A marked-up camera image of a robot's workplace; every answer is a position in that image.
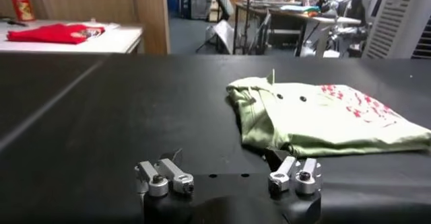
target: screw head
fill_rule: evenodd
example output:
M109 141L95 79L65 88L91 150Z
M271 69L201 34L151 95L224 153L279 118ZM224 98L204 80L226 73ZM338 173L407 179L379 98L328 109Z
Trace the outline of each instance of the screw head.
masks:
M153 176L153 183L154 184L159 184L159 183L161 183L163 181L163 179L164 179L163 176L161 176L159 174L156 174L156 175Z
M187 184L184 184L183 190L185 194L192 194L193 191L195 191L195 186L187 183Z
M277 196L278 194L281 193L281 186L279 182L271 182L269 184L269 193L272 196Z
M308 180L310 180L310 178L311 178L311 175L309 172L300 172L299 173L299 179L302 181L308 181Z

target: desk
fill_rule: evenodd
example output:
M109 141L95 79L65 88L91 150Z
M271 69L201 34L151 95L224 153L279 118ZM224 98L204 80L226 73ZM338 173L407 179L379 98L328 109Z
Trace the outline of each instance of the desk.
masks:
M431 128L431 89L423 84L431 81L431 61L0 54L0 117L10 124L0 122L0 142L94 65L0 152L0 223L138 223L133 166L178 148L192 174L269 173L241 147L226 85L272 69L277 82L350 85ZM319 162L320 223L431 219L428 153Z
M238 12L239 9L246 10L246 5L244 3L237 3L236 4L236 13ZM272 15L297 17L297 18L300 18L306 22L300 28L300 32L298 32L299 40L298 40L298 44L296 47L296 54L295 54L297 57L300 56L300 51L302 48L302 42L303 42L303 39L305 37L305 34L306 34L308 27L310 27L310 24L314 22L314 23L318 23L319 26L322 26L320 28L319 42L317 44L317 49L316 49L316 57L323 58L323 53L325 52L326 44L328 41L329 30L330 30L331 26L335 25L335 19L327 18L327 17L310 17L310 16L303 14L303 13L296 13L296 12L292 12L292 11L283 11L283 10L280 10L279 8L268 8L268 10ZM265 15L266 14L266 9L261 9L261 8L257 9L254 7L250 7L249 11L252 13L257 13L259 15ZM238 16L236 13L235 13L235 37L236 37L236 33L237 33L236 28L237 28L237 23L238 23ZM360 23L361 23L360 20L352 19L349 17L339 17L337 20L337 24L344 24L344 25L359 25Z
M142 44L142 28L133 26L121 26L113 30L107 30L101 36L83 42L81 44L54 44L45 42L9 42L6 35L8 30L28 30L47 26L58 22L37 20L26 22L28 27L11 26L0 23L0 51L9 52L80 52L80 53L131 53Z
M278 6L282 6L282 5L287 5L288 3L286 2L278 2ZM265 16L267 14L267 9L269 10L269 12L272 14L271 17L271 31L276 33L278 31L280 31L280 24L277 24L277 22L273 22L273 20L280 20L280 17L283 17L286 15L286 11L282 11L280 10L278 7L255 7L252 4L250 5L248 12L247 12L247 16L246 16L246 20L245 20L245 26L248 26L248 14L253 15L253 16L257 16L260 19L260 24L262 23L262 21L265 19ZM238 33L238 17L239 17L239 11L243 10L243 11L247 11L247 6L246 3L243 2L238 2L236 3L235 6L235 24L234 24L234 37L237 37L237 33ZM302 22L298 23L298 19L295 20L290 20L290 22L286 22L282 25L282 33L286 33L286 26L289 26L289 28L293 28L295 26L302 26ZM247 34L248 30L244 29L244 43L245 44L241 44L240 46L243 46L242 48L242 53L246 54L246 51L244 49L244 47L246 47L247 44L247 38L248 38L248 34ZM297 34L300 35L300 30L287 30L288 34ZM258 34L258 38L257 38L257 47L256 47L256 54L264 54L265 53L265 49L266 49L266 41L263 41L263 37L266 37L262 34L262 31L259 31Z

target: floor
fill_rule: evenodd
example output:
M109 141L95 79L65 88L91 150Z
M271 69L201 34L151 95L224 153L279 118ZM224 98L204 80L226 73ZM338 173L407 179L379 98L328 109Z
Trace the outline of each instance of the floor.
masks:
M170 17L170 51L171 54L195 54L195 51L205 41L205 31L208 26L215 23L203 20L187 20L179 17ZM204 46L199 54L217 54L214 46ZM265 55L279 54L292 57L294 51L291 49L280 50L268 48Z

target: folded shirt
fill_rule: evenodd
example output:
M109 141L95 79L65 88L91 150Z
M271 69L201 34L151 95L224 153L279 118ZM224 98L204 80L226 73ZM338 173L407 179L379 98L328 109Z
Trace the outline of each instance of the folded shirt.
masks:
M32 30L19 32L9 31L7 39L14 42L54 42L60 44L80 44L88 38L101 35L103 27L88 27L82 24L67 26L65 24L54 24L41 26Z
M285 11L297 11L297 12L305 12L305 11L317 11L320 12L320 7L317 6L298 6L298 5L284 5L280 7L281 10Z
M242 142L297 157L430 148L431 130L346 85L239 79L227 91L240 115Z

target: white table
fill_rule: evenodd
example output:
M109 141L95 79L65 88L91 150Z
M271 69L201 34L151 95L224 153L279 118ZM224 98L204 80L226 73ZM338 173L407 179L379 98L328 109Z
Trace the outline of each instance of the white table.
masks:
M51 24L70 24L76 22L59 22L51 20L37 20L35 22L25 22L27 27L12 26L0 23L0 52L83 52L83 53L131 53L136 48L139 50L143 46L142 28L133 26L120 26L112 28L108 26L106 31L97 38L93 38L81 44L55 44L47 42L10 42L7 41L7 31L19 31L38 28Z

